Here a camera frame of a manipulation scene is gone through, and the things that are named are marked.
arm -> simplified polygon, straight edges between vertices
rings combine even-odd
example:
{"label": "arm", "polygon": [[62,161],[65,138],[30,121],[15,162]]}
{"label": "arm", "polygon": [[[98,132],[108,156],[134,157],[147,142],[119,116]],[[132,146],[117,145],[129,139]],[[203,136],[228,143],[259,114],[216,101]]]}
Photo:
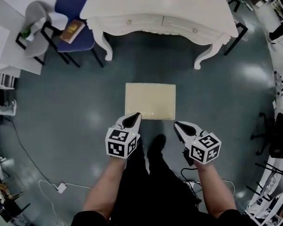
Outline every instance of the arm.
{"label": "arm", "polygon": [[106,170],[102,173],[97,184],[90,190],[86,202],[83,206],[84,211],[95,211],[109,220],[113,210],[119,183],[121,181],[126,160],[111,157]]}
{"label": "arm", "polygon": [[236,209],[234,198],[212,164],[194,162],[198,168],[204,202],[208,213],[218,218],[223,212]]}

blue chair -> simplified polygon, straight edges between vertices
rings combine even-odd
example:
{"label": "blue chair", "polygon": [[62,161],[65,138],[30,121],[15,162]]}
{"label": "blue chair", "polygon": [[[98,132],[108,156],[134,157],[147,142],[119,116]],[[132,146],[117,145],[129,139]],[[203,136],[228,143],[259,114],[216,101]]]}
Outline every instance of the blue chair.
{"label": "blue chair", "polygon": [[[64,14],[68,17],[67,26],[74,19],[83,21],[86,24],[86,20],[80,19],[80,13],[86,1],[87,0],[57,0],[55,5],[55,11],[57,13]],[[100,61],[99,57],[97,56],[97,54],[93,49],[94,43],[95,41],[93,38],[92,30],[90,30],[86,24],[86,26],[82,29],[82,31],[80,31],[78,36],[74,39],[74,41],[71,44],[61,40],[57,45],[57,47],[58,47],[58,52],[66,53],[66,55],[67,52],[90,50],[93,53],[96,60],[99,62],[100,66],[103,67],[102,62]],[[69,57],[69,59],[76,66],[80,67],[80,65],[78,65],[77,62],[74,61],[71,57]]]}

gray floor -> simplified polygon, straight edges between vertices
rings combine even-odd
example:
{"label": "gray floor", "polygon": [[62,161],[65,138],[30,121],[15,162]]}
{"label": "gray floor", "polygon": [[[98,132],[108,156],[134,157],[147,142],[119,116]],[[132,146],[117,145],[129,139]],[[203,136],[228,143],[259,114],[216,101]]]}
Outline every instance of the gray floor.
{"label": "gray floor", "polygon": [[[250,141],[250,135],[254,129],[263,129],[258,124],[259,112],[272,116],[275,89],[271,57],[259,21],[243,6],[238,13],[249,27],[249,41],[240,41],[228,56],[223,55],[223,46],[216,56],[202,62],[199,71],[193,69],[193,62],[207,46],[180,36],[145,32],[110,36],[114,57],[103,69],[90,52],[73,54],[82,65],[78,69],[65,64],[50,49],[41,76],[22,72],[18,80],[14,122],[22,144],[52,183],[92,186],[109,160],[104,146],[107,129],[124,114],[125,84],[175,84],[176,120],[196,123],[221,139],[220,156],[214,164],[223,179],[235,183],[235,199],[243,210],[252,197],[245,186],[255,187],[262,175],[254,163],[267,158],[266,152],[261,157],[255,155],[262,140]],[[102,49],[96,50],[103,59]],[[161,132],[167,137],[164,158],[179,174],[188,164],[173,121],[142,122],[145,150]],[[38,226],[56,225],[50,203],[37,186],[42,176],[21,149],[9,122],[0,126],[0,153],[10,159],[5,168],[18,176],[25,189],[19,204],[32,203],[27,216]],[[185,174],[198,178],[197,172]],[[87,189],[69,186],[58,194],[46,184],[42,188],[65,225],[70,225]]]}

curved desk leg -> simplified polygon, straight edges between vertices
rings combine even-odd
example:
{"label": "curved desk leg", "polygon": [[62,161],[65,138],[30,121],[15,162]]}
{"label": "curved desk leg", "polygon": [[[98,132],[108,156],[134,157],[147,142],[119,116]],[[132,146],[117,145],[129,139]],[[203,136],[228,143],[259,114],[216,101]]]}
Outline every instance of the curved desk leg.
{"label": "curved desk leg", "polygon": [[214,56],[218,51],[220,50],[222,46],[222,43],[213,43],[208,50],[204,51],[202,54],[200,54],[196,59],[194,63],[194,69],[199,70],[201,68],[200,62],[204,59],[211,58]]}
{"label": "curved desk leg", "polygon": [[110,44],[107,42],[107,40],[104,37],[104,32],[102,31],[102,28],[100,27],[98,21],[96,20],[96,18],[92,17],[90,19],[87,20],[87,24],[89,29],[92,29],[93,32],[93,37],[95,42],[102,47],[104,50],[106,50],[107,55],[105,57],[105,59],[107,61],[112,60],[112,48],[110,46]]}

book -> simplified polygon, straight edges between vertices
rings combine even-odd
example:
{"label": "book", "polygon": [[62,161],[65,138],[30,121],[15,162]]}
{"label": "book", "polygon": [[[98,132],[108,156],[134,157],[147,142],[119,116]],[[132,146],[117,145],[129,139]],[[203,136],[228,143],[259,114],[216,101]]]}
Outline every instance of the book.
{"label": "book", "polygon": [[75,19],[62,32],[60,38],[67,43],[72,43],[84,27],[84,22]]}

